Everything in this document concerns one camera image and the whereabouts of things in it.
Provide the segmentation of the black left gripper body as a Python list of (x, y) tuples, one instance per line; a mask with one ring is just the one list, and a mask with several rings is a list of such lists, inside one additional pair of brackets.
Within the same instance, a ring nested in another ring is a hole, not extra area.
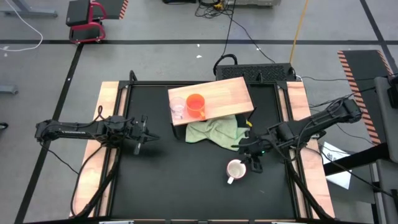
[(140, 123), (134, 121), (127, 126), (125, 139), (136, 144), (133, 150), (134, 155), (139, 154), (141, 146), (148, 140), (147, 133), (147, 116), (143, 115)]

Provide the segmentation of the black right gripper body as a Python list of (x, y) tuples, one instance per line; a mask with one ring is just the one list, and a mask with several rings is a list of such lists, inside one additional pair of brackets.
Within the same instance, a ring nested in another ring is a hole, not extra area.
[(254, 131), (246, 131), (245, 137), (240, 142), (231, 145), (237, 149), (239, 154), (245, 156), (246, 159), (261, 157), (264, 153), (270, 152), (274, 148), (274, 132), (266, 131), (258, 134)]

